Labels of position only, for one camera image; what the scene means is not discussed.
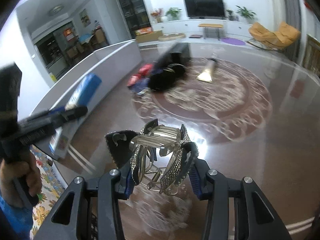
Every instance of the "human hand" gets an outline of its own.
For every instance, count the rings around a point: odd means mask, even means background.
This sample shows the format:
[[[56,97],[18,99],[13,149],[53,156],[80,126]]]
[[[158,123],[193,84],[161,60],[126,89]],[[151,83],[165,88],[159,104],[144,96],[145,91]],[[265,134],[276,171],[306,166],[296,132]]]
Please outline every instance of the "human hand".
[[[10,206],[18,208],[22,208],[24,205],[13,184],[14,178],[26,175],[31,196],[40,193],[42,187],[40,170],[36,166],[34,155],[28,150],[28,153],[22,153],[21,157],[23,161],[8,164],[2,160],[0,165],[0,190],[2,198]]]

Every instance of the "dark display cabinet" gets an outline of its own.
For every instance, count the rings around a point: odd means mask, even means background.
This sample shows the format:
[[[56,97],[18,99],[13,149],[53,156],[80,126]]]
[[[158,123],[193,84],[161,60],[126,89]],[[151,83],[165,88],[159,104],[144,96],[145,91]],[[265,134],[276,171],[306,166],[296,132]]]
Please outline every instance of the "dark display cabinet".
[[[136,37],[136,30],[151,27],[143,0],[119,0],[119,2],[132,38]]]

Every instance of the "television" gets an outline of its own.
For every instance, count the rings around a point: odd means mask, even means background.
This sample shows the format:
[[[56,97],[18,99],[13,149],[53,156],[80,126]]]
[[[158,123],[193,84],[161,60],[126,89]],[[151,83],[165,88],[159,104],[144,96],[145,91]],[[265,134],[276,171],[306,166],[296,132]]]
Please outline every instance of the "television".
[[[188,17],[225,17],[223,0],[184,0]]]

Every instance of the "round purple rug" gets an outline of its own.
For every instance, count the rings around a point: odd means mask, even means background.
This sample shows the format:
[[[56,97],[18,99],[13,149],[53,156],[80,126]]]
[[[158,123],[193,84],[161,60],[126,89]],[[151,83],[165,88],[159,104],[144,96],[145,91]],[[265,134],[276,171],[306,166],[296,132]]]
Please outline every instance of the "round purple rug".
[[[228,44],[232,44],[232,45],[239,45],[239,46],[245,45],[244,41],[234,39],[234,38],[222,38],[221,41]]]

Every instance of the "silver screw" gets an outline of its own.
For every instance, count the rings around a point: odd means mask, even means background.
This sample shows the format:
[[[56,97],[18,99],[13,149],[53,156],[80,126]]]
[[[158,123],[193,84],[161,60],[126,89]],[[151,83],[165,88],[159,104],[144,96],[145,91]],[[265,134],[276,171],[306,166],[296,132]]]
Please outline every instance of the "silver screw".
[[[111,176],[116,176],[119,173],[119,171],[117,169],[112,169],[111,171],[109,171],[109,174]]]
[[[82,178],[81,177],[76,177],[73,181],[76,183],[76,184],[79,184],[82,182]]]
[[[213,170],[213,169],[208,170],[208,173],[209,173],[209,175],[211,175],[211,176],[215,176],[215,175],[218,174],[218,172],[217,172],[216,170]]]
[[[253,180],[250,177],[244,177],[246,183],[251,183]]]

